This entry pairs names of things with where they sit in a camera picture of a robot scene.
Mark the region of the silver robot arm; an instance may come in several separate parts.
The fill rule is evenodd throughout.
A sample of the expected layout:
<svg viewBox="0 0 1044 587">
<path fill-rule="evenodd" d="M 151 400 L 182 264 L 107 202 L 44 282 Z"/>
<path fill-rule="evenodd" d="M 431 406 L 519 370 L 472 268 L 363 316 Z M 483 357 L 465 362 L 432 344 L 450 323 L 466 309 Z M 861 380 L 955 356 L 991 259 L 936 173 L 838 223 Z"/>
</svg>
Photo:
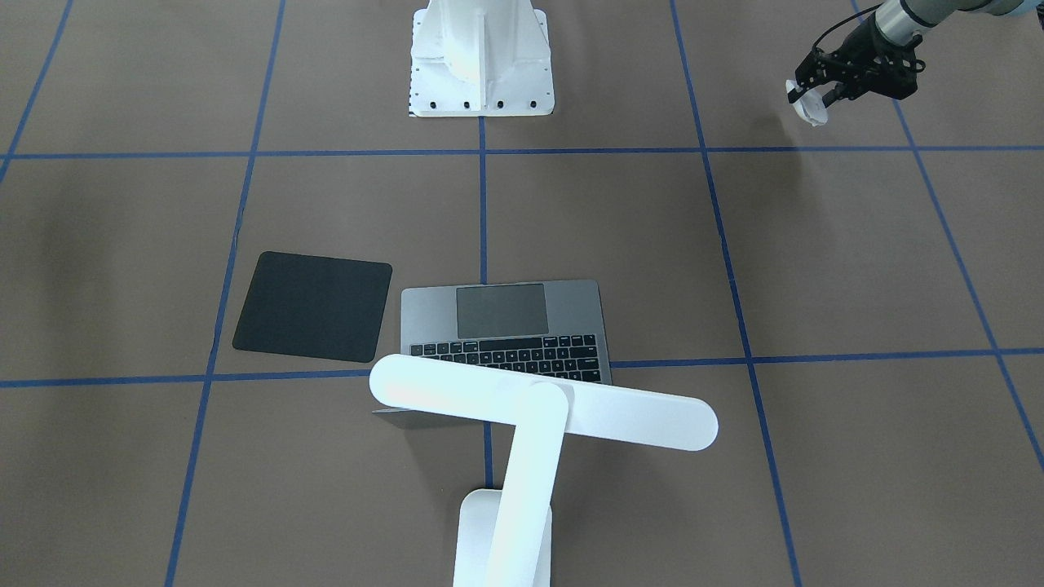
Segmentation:
<svg viewBox="0 0 1044 587">
<path fill-rule="evenodd" d="M 788 104 L 805 122 L 821 126 L 828 121 L 828 108 L 839 101 L 857 100 L 865 94 L 903 100 L 918 89 L 918 75 L 925 69 L 916 56 L 925 37 L 951 15 L 1042 15 L 1040 1 L 883 1 L 851 17 L 858 24 L 833 50 L 821 43 L 847 25 L 839 22 L 824 31 L 808 55 L 794 68 L 794 78 L 785 84 Z"/>
</svg>

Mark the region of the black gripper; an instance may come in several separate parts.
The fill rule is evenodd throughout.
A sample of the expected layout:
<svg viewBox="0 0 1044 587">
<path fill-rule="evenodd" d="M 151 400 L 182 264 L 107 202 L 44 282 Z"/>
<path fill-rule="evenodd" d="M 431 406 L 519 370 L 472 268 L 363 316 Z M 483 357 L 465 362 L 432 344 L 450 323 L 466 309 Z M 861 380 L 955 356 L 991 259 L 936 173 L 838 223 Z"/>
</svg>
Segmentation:
<svg viewBox="0 0 1044 587">
<path fill-rule="evenodd" d="M 861 24 L 846 36 L 843 45 L 825 51 L 817 38 L 808 55 L 794 69 L 797 103 L 820 86 L 832 83 L 820 103 L 829 107 L 855 100 L 867 93 L 903 100 L 918 90 L 918 75 L 926 65 L 916 56 L 923 36 L 915 33 L 905 45 L 891 43 L 874 24 Z"/>
</svg>

